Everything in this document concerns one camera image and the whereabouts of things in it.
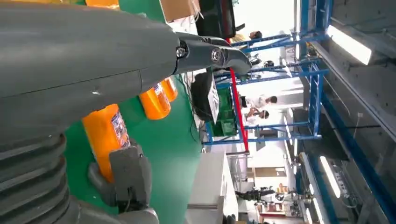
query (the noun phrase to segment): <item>bolt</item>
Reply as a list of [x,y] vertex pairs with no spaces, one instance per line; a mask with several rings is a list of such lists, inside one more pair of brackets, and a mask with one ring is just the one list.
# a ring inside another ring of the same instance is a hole
[[212,50],[212,61],[216,62],[221,58],[221,51],[219,48]]
[[185,54],[186,54],[186,49],[184,49],[184,48],[176,49],[176,56],[177,57],[183,57]]

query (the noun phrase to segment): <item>gray robot arm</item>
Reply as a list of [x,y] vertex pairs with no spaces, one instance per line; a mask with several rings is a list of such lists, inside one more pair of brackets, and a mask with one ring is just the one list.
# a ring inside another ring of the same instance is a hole
[[158,223],[149,208],[150,165],[138,147],[110,156],[116,181],[103,186],[122,212],[110,216],[69,196],[61,133],[172,74],[250,66],[224,40],[175,33],[141,16],[0,0],[0,223]]
[[0,142],[61,133],[172,74],[207,67],[245,74],[251,64],[224,40],[138,15],[0,1]]

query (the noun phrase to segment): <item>green crate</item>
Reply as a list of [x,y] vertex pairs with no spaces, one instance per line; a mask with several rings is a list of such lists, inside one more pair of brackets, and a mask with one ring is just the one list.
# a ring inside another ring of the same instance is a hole
[[232,136],[237,134],[235,118],[221,119],[214,124],[211,122],[214,137]]
[[231,89],[219,89],[217,90],[219,96],[219,111],[228,111],[233,109],[233,99],[231,97]]
[[219,115],[217,116],[217,120],[223,119],[235,119],[235,112],[234,110],[223,110],[219,111]]

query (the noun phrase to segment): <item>factory floor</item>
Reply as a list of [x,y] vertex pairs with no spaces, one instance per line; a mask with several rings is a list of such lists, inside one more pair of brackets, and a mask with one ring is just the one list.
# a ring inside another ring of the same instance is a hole
[[[120,0],[120,8],[130,13],[145,13],[148,18],[164,22],[158,0]],[[129,137],[142,146],[152,164],[150,206],[156,210],[161,224],[184,222],[202,149],[183,85],[175,78],[174,82],[178,97],[171,102],[170,114],[162,120],[146,119],[137,97],[119,104]],[[94,158],[81,122],[72,125],[66,136],[65,155],[71,193],[78,199],[117,213],[117,209],[103,204],[86,177],[88,165]]]

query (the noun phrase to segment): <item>cardboard box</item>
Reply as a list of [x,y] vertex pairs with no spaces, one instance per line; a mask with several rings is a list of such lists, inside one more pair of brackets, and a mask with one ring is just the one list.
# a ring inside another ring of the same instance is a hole
[[195,15],[201,10],[199,0],[161,0],[161,5],[167,22]]

